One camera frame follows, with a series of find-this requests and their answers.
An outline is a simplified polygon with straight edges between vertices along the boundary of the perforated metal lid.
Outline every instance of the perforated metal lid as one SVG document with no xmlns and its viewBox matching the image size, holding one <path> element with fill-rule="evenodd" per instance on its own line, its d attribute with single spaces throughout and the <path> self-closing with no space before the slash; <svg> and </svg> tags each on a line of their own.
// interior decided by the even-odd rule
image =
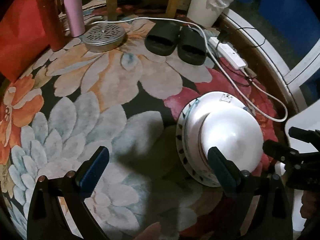
<svg viewBox="0 0 320 240">
<path fill-rule="evenodd" d="M 118 41 L 125 35 L 123 27 L 116 24 L 98 24 L 88 30 L 83 42 L 92 46 L 106 45 Z"/>
</svg>

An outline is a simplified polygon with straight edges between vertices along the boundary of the white bowl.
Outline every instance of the white bowl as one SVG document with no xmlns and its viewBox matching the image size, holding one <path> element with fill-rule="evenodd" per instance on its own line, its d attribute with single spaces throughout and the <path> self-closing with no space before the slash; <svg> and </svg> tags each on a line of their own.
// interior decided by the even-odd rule
<svg viewBox="0 0 320 240">
<path fill-rule="evenodd" d="M 204 120 L 201 145 L 208 156 L 216 146 L 239 170 L 252 172 L 261 160 L 263 136 L 255 118 L 240 107 L 216 107 Z"/>
</svg>

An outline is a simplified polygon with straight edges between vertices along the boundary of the red paper bag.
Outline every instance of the red paper bag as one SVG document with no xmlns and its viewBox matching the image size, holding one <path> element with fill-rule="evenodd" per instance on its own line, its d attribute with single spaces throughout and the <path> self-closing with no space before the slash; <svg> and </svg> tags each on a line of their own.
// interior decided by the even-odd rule
<svg viewBox="0 0 320 240">
<path fill-rule="evenodd" d="M 0 22 L 0 72 L 15 82 L 47 46 L 42 0 L 14 0 Z"/>
</svg>

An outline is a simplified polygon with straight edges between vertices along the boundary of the slipper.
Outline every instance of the slipper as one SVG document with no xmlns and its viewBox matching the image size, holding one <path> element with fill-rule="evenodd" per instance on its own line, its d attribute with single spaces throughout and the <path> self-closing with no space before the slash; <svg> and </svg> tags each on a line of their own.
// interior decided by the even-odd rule
<svg viewBox="0 0 320 240">
<path fill-rule="evenodd" d="M 149 31 L 144 45 L 150 52 L 169 56 L 177 46 L 180 26 L 171 21 L 160 21 Z"/>
<path fill-rule="evenodd" d="M 202 65 L 207 57 L 204 38 L 197 31 L 184 26 L 180 32 L 178 56 L 188 64 Z"/>
</svg>

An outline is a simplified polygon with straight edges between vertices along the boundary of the orange flower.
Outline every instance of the orange flower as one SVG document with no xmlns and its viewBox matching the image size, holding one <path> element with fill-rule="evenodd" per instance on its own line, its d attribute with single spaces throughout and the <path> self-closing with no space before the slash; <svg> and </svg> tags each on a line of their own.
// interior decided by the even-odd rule
<svg viewBox="0 0 320 240">
<path fill-rule="evenodd" d="M 21 146 L 21 127 L 28 125 L 43 106 L 41 89 L 32 90 L 34 83 L 32 75 L 25 76 L 11 83 L 4 93 L 0 104 L 0 164 L 7 163 L 10 148 Z"/>
</svg>

